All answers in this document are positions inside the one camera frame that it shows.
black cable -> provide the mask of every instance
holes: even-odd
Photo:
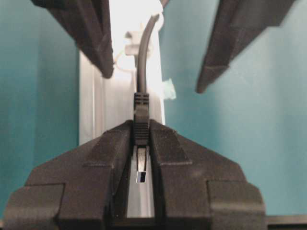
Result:
[[[139,57],[138,57],[137,92],[146,92],[146,61],[147,61],[148,44],[150,36],[154,29],[154,25],[158,21],[158,19],[159,19],[158,14],[156,16],[150,17],[141,38]]]

teal wall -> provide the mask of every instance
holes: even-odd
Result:
[[[166,124],[241,164],[268,214],[307,214],[307,1],[270,28],[205,94],[194,92],[218,0],[171,0],[162,73],[177,92]]]
[[[78,51],[46,10],[0,0],[0,218],[31,169],[78,145]]]

